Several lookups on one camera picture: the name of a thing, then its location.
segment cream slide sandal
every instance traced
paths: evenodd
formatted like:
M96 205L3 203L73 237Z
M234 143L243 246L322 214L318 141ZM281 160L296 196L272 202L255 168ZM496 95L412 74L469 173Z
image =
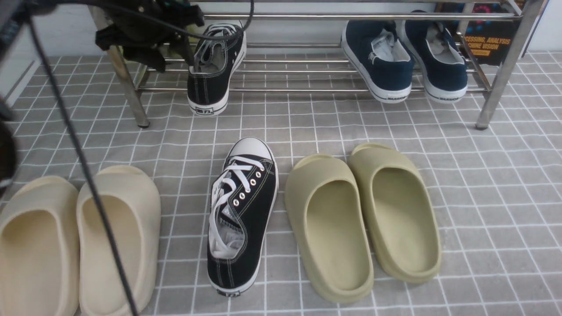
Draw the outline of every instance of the cream slide sandal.
M373 262L357 184L345 162L314 155L294 166L285 204L306 274L336 303L359 301L373 288Z
M78 308L78 190L60 177L20 189L0 214L0 315L73 316Z
M441 266L441 245L431 201L415 165L396 150L374 143L357 146L348 164L357 179L381 267L405 282L432 279Z
M140 169L113 166L94 181L107 212L138 311L156 282L160 238L160 195ZM129 315L129 305L98 209L87 184L77 205L80 233L80 308L88 316Z

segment gray tile floor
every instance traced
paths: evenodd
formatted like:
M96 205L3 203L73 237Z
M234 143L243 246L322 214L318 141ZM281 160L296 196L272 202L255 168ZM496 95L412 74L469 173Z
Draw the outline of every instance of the gray tile floor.
M54 58L53 65L92 170L137 166L162 195L157 287L143 314L516 316L562 310L562 53L522 59L483 132L473 129L480 94L454 105L422 94L397 105L369 95L233 94L218 118L194 118L185 94L146 93L151 127L140 130L106 58ZM364 86L357 76L320 78L236 75L233 85ZM158 75L149 84L185 87L183 80ZM18 121L11 126L22 162L4 203L43 175L81 186L83 175L41 70L14 110ZM245 136L260 137L273 149L281 193L256 284L242 297L226 299L206 276L207 194L231 145ZM314 292L300 263L284 210L285 179L301 157L322 152L345 159L366 141L395 146L419 167L440 226L443 266L434 280L407 285L377 265L370 296L331 304Z

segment black cable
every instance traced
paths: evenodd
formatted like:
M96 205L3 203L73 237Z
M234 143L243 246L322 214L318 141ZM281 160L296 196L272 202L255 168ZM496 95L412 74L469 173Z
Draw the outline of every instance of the black cable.
M240 35L242 35L247 29L248 27L250 27L250 23L253 20L253 12L254 12L254 0L250 0L250 14L248 16L248 19L246 20L246 24L242 27L241 30L239 30L238 32L231 34L231 35L227 35L227 36L220 36L220 37L215 37L215 36L207 36L207 35L201 35L201 34L195 34L195 33L191 33L187 30L184 30L182 28L179 28L175 25L169 24L167 22L161 21L160 19L157 19L155 17L152 17L150 15L146 15L143 14L142 12L139 11L135 11L135 10L130 10L121 6L117 6L115 4L109 4L109 3L105 3L103 0L58 0L56 2L57 4L85 4L87 6L94 6L94 7L98 7L101 9L106 9L106 10L114 10L114 11L120 11L122 13L127 13L130 15L134 15L137 17L142 17L150 22L153 22L155 24L160 24L168 29L170 29L171 31L177 32L179 34L183 34L183 35L187 35L190 37L194 37L194 38L198 38L198 39L204 39L204 40L214 40L214 41L218 41L218 40L229 40L229 39L233 39L236 38Z
M92 174L90 173L90 169L88 168L88 162L86 161L86 157L84 156L84 152L80 146L80 141L76 136L76 131L74 130L74 126L70 121L70 117L68 112L66 111L66 107L64 105L64 101L61 96L61 92L58 89L57 82L55 77L53 76L53 72L51 70L51 66L49 65L49 61L47 60L47 56L45 56L45 52L43 51L43 47L39 41L37 36L37 31L35 29L35 25L33 23L33 19L31 18L31 12L27 9L27 23L29 24L29 29L31 31L31 38L33 40L33 44L35 45L35 49L37 50L37 54L41 59L41 63L45 68L45 72L47 73L47 77L49 78L49 83L53 88L53 93L55 94L55 99L57 100L58 109L61 112L62 120L65 122L65 125L68 129L68 134L70 136L70 141L76 150L76 154L78 155L78 160L80 160L80 165L82 167L82 172L86 177L86 183L90 187L90 191L92 191L92 197L94 199L94 203L98 208L99 215L102 219L103 227L106 230L107 238L109 239L109 244L111 246L111 252L113 253L113 257L115 259L115 265L117 266L117 271L119 272L119 278L121 279L121 283L123 284L123 289L125 290L125 296L127 298L127 302L129 303L129 307L131 309L132 316L138 316L137 306L135 305L135 301L133 299L133 293L131 292L131 288L129 287L129 283L127 282L127 277L125 275L125 269L123 268L123 264L121 262L121 257L119 257L119 252L117 250L117 243L115 242L115 237L113 235L113 231L111 230L111 226L109 224L109 220L107 219L107 213L105 212L105 208L103 207L103 203L101 198L99 197L98 190L96 185L94 184L94 180L92 178Z

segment canvas shoe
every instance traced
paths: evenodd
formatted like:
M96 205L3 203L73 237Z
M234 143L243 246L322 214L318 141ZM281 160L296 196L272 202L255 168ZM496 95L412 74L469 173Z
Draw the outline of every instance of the canvas shoe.
M240 30L240 25L213 24L203 34L227 36ZM214 116L226 109L230 79L245 56L246 32L230 40L197 44L195 65L189 67L187 80L187 99L195 114Z
M342 34L343 52L375 99L398 103L412 88L414 58L387 21L349 21Z
M252 137L238 141L211 188L207 270L219 294L239 296L256 280L278 188L269 147Z
M466 62L445 26L434 21L399 21L398 28L420 64L427 97L439 103L460 100L468 88Z

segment metal shoe rack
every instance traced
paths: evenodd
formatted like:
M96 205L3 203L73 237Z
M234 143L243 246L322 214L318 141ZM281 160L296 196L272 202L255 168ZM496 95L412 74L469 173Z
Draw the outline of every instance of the metal shoe rack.
M198 2L216 2L214 0L200 0ZM245 0L233 0L231 2L247 2ZM273 2L271 0L262 0L262 2ZM292 3L302 2L311 3L316 2L314 0L292 0ZM356 2L371 2L371 3L385 3L388 0L357 0ZM392 2L402 2L402 3L415 3L415 2L431 2L438 3L442 2L439 0L393 0ZM515 67L515 64L519 57L521 56L527 39L533 30L535 21L540 16L540 14L545 9L548 0L527 0L527 4L523 10L520 10L515 4L514 0L447 0L447 2L455 3L465 3L463 13L338 13L338 14L314 14L314 13L261 13L257 12L254 15L254 20L274 20L274 21L295 21L295 20L459 20L459 28L456 35L457 45L465 54L465 58L468 62L469 69L468 73L473 75L478 86L474 88L469 88L469 93L483 93L484 94L484 105L482 111L476 122L476 128L480 130L487 129L490 120L496 110L496 107L500 101L501 96L504 93L504 89L507 85L507 81L511 77L511 73ZM472 13L474 5L476 3L502 3L511 6L511 11L513 13ZM107 26L107 21L101 11L95 8L90 8L92 17L98 29ZM247 14L239 13L207 13L205 14L206 20L245 20L248 18ZM506 59L503 64L499 67L493 82L490 84L486 74L477 63L476 59L470 52L470 49L465 49L468 47L464 39L464 34L466 32L468 22L471 20L483 20L483 21L520 21L519 29L511 42L511 46L507 53ZM276 43L249 43L248 48L338 48L339 44L328 43L328 44L276 44ZM149 126L149 120L144 110L144 107L140 100L140 95L142 92L187 92L184 88L159 88L159 87L146 87L145 84L148 77L154 70L148 69L146 66L142 67L140 73L137 75L135 82L133 82L132 76L129 73L123 56L116 47L112 47L107 51L111 62L115 68L115 72L123 88L125 89L125 96L127 97L128 104L135 116L137 124L141 128L146 128ZM181 59L168 58L167 61L171 64L184 62ZM245 60L248 64L339 64L347 66L348 61L346 59L318 59L318 60ZM174 69L174 73L186 73L187 69ZM348 67L329 70L238 70L245 74L257 73L257 74L352 74L355 70ZM277 89L277 88L236 88L231 89L231 92L238 93L369 93L367 89ZM413 88L413 91L423 91L423 88Z

